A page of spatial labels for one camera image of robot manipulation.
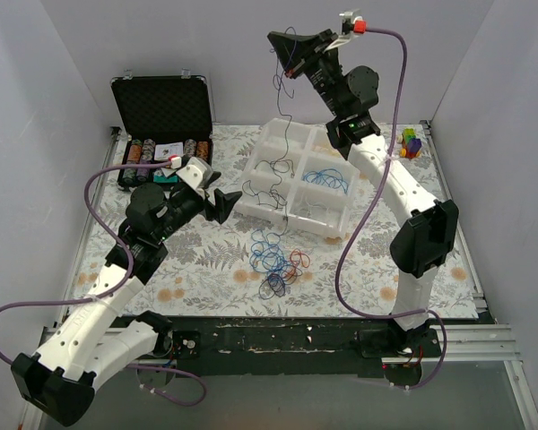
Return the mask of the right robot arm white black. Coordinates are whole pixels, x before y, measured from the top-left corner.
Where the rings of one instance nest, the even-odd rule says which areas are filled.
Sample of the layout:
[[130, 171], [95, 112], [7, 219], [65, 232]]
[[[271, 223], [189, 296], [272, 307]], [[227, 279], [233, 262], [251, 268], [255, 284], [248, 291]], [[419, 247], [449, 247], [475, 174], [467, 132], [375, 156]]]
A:
[[359, 341], [368, 354], [394, 352], [404, 357], [427, 340], [427, 321], [437, 316], [429, 309], [430, 293], [454, 247], [459, 210], [452, 200], [441, 201], [426, 191], [394, 159], [395, 141], [383, 138], [369, 113], [378, 103], [377, 72], [365, 65], [343, 71], [340, 47], [366, 32], [403, 40], [395, 31], [372, 28], [364, 21], [356, 21], [341, 34], [324, 30], [301, 36], [271, 31], [267, 38], [286, 77], [306, 76], [332, 112], [334, 118], [325, 126], [331, 145], [376, 189], [357, 228], [363, 229], [379, 200], [385, 201], [397, 220], [399, 230], [389, 246], [399, 270], [395, 305], [390, 314], [377, 316], [379, 329], [360, 336]]

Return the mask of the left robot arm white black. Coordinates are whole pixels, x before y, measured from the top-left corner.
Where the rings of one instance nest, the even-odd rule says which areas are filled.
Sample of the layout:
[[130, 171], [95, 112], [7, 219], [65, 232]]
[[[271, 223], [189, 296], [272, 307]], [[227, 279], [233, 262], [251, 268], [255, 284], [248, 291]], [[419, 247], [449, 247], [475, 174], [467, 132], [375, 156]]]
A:
[[194, 217], [223, 223], [241, 192], [208, 193], [219, 178], [209, 168], [186, 166], [169, 193], [137, 186], [126, 207], [114, 247], [88, 293], [31, 355], [11, 364], [21, 396], [62, 426], [79, 421], [97, 390], [139, 356], [162, 358], [172, 350], [169, 320], [151, 311], [135, 317], [115, 338], [101, 339], [127, 303], [140, 293], [168, 254], [166, 240]]

